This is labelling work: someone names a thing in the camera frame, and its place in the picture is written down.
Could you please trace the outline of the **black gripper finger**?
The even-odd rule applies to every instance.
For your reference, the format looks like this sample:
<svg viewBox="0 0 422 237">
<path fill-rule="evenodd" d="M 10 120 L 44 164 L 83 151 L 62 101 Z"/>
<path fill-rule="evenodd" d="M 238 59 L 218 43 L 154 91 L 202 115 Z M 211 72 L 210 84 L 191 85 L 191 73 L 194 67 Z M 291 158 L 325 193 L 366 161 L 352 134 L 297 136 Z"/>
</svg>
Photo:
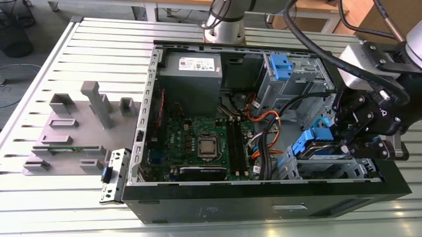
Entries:
<svg viewBox="0 0 422 237">
<path fill-rule="evenodd" d="M 332 134 L 340 146 L 346 146 L 362 135 L 374 119 L 370 98 L 364 92 L 342 90 L 334 98 Z"/>
<path fill-rule="evenodd" d="M 341 140 L 341 147 L 348 148 L 348 151 L 354 158 L 370 158 L 378 160 L 408 161 L 410 153 L 401 139 L 389 138 L 386 140 L 376 140 L 372 142 L 349 142 Z"/>
</svg>

